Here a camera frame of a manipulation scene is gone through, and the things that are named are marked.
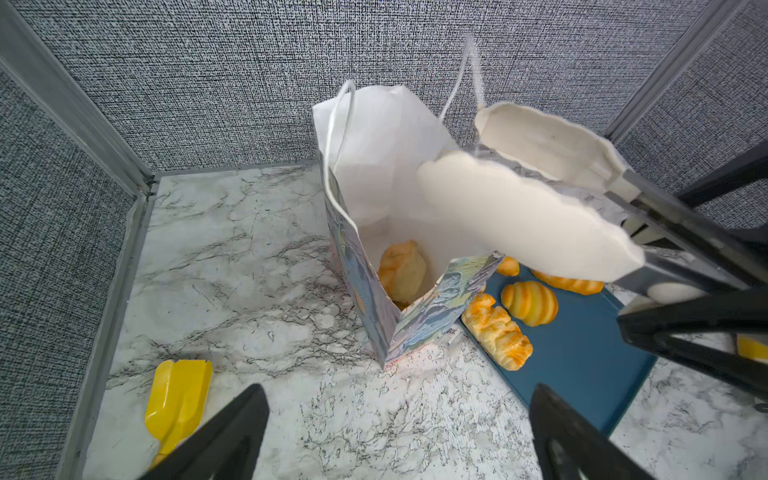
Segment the fake long twisted bread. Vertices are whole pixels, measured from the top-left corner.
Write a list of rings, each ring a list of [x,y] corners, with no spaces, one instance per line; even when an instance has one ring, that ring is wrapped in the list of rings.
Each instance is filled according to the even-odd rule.
[[[489,294],[476,295],[461,315],[461,321],[504,370],[518,371],[533,353],[529,338]]]

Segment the cream serving tongs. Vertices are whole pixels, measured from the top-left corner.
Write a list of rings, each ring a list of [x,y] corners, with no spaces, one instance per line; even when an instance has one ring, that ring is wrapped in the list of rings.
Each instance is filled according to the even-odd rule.
[[[660,304],[767,282],[767,259],[633,171],[591,130],[500,102],[475,119],[480,159],[421,164],[426,200],[481,244],[553,276],[615,284]]]

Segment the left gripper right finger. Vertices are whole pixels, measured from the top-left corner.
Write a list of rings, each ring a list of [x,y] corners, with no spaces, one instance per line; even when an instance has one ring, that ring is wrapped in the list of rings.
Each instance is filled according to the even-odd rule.
[[[545,479],[651,477],[545,384],[533,391],[529,419]]]

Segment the white floral paper bag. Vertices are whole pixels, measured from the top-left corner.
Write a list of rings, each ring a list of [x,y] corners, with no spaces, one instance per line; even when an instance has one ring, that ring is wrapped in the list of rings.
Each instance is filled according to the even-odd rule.
[[[346,80],[312,108],[334,258],[381,367],[432,342],[459,318],[503,256],[456,230],[424,198],[417,170],[458,150],[443,123],[402,85]],[[382,287],[384,251],[414,240],[427,262],[400,310]]]

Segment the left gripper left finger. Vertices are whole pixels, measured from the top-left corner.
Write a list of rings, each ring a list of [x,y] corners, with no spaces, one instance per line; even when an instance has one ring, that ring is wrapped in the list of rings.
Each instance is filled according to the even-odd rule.
[[[269,414],[265,390],[260,384],[250,385],[142,478],[252,478]]]

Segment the fake braided round bread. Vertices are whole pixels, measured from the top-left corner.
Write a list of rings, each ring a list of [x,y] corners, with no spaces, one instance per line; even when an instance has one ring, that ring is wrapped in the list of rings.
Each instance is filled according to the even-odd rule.
[[[427,262],[414,240],[390,245],[383,253],[378,277],[390,300],[403,310],[418,298]]]

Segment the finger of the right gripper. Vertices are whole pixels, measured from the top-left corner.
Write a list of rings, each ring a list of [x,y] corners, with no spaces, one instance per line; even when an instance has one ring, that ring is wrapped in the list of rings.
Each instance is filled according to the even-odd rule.
[[[721,293],[654,307],[617,318],[625,343],[767,399],[767,365],[697,336],[767,333],[767,288]]]
[[[766,178],[767,141],[763,141],[679,191],[676,198],[689,207],[698,207]]]

